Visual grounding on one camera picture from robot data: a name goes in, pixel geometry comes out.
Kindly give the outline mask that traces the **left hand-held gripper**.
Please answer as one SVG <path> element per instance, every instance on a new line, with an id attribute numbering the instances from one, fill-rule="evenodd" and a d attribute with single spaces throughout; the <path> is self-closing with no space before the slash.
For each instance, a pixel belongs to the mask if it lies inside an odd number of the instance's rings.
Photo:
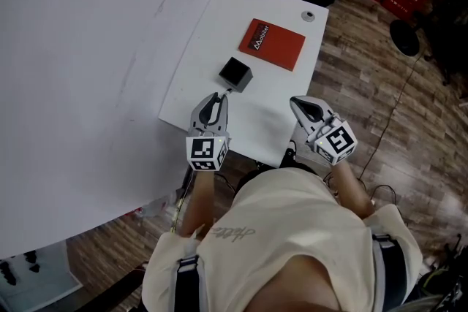
<path id="1" fill-rule="evenodd" d="M 229 151 L 230 134 L 227 131 L 228 96 L 217 92 L 209 94 L 195 109 L 190 118 L 190 127 L 186 137 L 186 157 L 194 171 L 220 171 Z M 215 106 L 215 117 L 212 119 Z M 207 129 L 216 125 L 215 130 Z"/>

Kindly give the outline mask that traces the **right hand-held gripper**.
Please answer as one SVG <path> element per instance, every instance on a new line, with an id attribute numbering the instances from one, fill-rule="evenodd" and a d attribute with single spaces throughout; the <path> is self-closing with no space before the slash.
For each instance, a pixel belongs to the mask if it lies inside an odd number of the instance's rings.
<path id="1" fill-rule="evenodd" d="M 358 141 L 350 128 L 322 99 L 312 96 L 292 96 L 290 108 L 307 134 L 306 144 L 330 165 L 346 159 Z M 326 120 L 314 130 L 314 120 Z"/>

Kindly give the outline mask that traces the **small black box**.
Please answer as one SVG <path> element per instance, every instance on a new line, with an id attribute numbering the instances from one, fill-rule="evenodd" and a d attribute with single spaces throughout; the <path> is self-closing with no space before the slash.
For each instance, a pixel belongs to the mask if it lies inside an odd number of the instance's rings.
<path id="1" fill-rule="evenodd" d="M 223 66 L 219 76 L 233 91 L 238 93 L 243 92 L 253 78 L 251 69 L 234 57 L 231 57 Z"/>

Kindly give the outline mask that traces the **person's right forearm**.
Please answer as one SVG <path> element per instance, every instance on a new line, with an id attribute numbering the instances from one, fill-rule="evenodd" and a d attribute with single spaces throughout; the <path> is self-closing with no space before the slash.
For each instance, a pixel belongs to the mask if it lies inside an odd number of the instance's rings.
<path id="1" fill-rule="evenodd" d="M 374 212 L 374 206 L 362 184 L 355 177 L 346 160 L 331 166 L 333 186 L 338 192 L 340 204 L 351 210 L 361 219 L 368 218 Z"/>

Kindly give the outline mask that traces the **person's left forearm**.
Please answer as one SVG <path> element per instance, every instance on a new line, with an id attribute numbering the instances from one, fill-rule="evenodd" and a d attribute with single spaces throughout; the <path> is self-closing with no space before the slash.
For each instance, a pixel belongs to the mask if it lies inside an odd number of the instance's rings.
<path id="1" fill-rule="evenodd" d="M 182 237 L 204 238 L 214 224 L 214 173 L 198 172 L 180 228 Z"/>

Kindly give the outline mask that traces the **small white table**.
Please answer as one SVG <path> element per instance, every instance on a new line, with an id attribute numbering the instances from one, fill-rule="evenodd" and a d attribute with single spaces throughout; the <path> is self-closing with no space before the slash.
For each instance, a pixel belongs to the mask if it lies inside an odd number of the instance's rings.
<path id="1" fill-rule="evenodd" d="M 304 21 L 303 11 L 313 12 L 315 20 Z M 239 51 L 254 18 L 305 36 L 292 72 Z M 198 103 L 226 89 L 219 72 L 234 57 L 251 69 L 253 78 L 243 92 L 228 96 L 230 149 L 279 166 L 297 123 L 289 101 L 309 89 L 327 19 L 328 9 L 300 0 L 210 0 L 175 71 L 159 119 L 187 130 Z"/>

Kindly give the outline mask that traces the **red book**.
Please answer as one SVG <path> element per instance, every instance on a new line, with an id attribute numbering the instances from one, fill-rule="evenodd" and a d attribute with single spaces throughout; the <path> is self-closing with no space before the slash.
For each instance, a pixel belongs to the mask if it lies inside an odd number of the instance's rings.
<path id="1" fill-rule="evenodd" d="M 254 18 L 238 49 L 292 72 L 305 39 L 294 31 Z"/>

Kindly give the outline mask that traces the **person's black trousers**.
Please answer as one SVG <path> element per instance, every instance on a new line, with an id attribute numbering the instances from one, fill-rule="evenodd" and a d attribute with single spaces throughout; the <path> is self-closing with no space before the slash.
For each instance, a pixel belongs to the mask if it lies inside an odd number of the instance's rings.
<path id="1" fill-rule="evenodd" d="M 317 175 L 317 173 L 311 167 L 297 162 L 294 159 L 283 159 L 279 166 L 279 169 L 281 168 L 296 168 Z M 258 175 L 270 170 L 273 170 L 273 167 L 267 164 L 257 163 L 257 169 L 248 172 L 245 174 L 245 176 L 242 177 L 242 179 L 239 180 L 238 185 L 235 188 L 235 194 L 237 194 L 246 183 L 256 178 Z"/>

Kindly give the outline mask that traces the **yellow black striped strip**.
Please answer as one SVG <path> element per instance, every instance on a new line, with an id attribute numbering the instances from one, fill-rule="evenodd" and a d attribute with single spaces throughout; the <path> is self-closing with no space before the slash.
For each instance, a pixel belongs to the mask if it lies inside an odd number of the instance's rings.
<path id="1" fill-rule="evenodd" d="M 177 230 L 178 219 L 179 219 L 182 207 L 184 206 L 184 201 L 186 199 L 186 196 L 187 196 L 187 191 L 185 191 L 181 195 L 180 199 L 177 201 L 177 204 L 175 206 L 175 212 L 174 212 L 174 215 L 173 215 L 171 228 L 170 228 L 170 232 L 176 232 L 176 230 Z"/>

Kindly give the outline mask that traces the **clear plastic bottle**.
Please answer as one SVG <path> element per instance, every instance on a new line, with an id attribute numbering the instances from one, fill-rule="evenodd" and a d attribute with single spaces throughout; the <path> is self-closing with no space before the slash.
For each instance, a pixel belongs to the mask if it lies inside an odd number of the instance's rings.
<path id="1" fill-rule="evenodd" d="M 163 213 L 165 209 L 172 205 L 173 199 L 171 196 L 160 197 L 159 199 L 155 199 L 152 202 L 144 205 L 140 208 L 140 216 L 141 217 L 156 217 L 160 213 Z"/>

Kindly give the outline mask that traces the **person's cream shirt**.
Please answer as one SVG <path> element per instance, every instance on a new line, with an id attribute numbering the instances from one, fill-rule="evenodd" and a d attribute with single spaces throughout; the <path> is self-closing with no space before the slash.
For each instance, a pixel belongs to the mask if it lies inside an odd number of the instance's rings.
<path id="1" fill-rule="evenodd" d="M 148 312 L 385 312 L 412 291 L 422 253 L 393 204 L 361 219 L 317 176 L 246 183 L 204 238 L 163 234 L 143 280 Z"/>

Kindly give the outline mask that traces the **large white table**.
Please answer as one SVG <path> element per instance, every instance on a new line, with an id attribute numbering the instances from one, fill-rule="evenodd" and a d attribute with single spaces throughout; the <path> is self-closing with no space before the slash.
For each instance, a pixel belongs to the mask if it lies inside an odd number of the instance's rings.
<path id="1" fill-rule="evenodd" d="M 159 120 L 209 0 L 0 0 L 0 259 L 178 188 Z"/>

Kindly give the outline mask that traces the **black green bag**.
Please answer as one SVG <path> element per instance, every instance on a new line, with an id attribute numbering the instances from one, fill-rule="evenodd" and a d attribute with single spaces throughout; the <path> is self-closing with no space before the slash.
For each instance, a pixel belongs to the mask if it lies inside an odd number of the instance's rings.
<path id="1" fill-rule="evenodd" d="M 468 244 L 463 246 L 461 233 L 454 247 L 444 245 L 445 260 L 419 281 L 424 296 L 436 297 L 428 312 L 468 312 Z"/>

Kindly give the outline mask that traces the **white shelf unit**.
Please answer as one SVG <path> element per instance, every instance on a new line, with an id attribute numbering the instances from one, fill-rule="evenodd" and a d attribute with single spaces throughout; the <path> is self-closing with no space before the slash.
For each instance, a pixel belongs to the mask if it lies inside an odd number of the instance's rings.
<path id="1" fill-rule="evenodd" d="M 69 266 L 64 241 L 0 259 L 3 312 L 35 312 L 82 287 Z"/>

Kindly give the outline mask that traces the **black metal frame chair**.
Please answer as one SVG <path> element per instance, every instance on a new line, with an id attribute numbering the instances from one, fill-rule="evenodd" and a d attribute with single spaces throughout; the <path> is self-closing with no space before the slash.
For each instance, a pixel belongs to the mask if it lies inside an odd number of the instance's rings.
<path id="1" fill-rule="evenodd" d="M 123 295 L 119 300 L 119 305 L 121 305 L 130 295 L 135 292 L 140 286 L 143 285 L 144 275 L 146 273 L 148 262 L 143 262 L 142 264 L 135 267 L 130 271 L 122 281 L 124 282 L 123 286 Z M 147 308 L 143 304 L 143 298 L 140 297 L 138 303 L 133 305 L 128 312 L 148 312 Z"/>

